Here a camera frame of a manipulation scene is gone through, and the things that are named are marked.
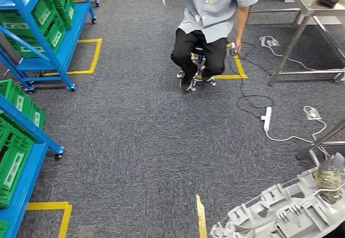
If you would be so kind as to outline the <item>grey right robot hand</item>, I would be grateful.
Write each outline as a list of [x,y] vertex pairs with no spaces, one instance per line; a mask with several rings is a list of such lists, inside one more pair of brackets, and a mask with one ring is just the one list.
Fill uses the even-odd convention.
[[333,190],[320,192],[323,199],[329,204],[337,202],[340,199],[340,191],[336,189],[344,184],[344,157],[336,153],[321,163],[316,171],[316,182],[319,190]]

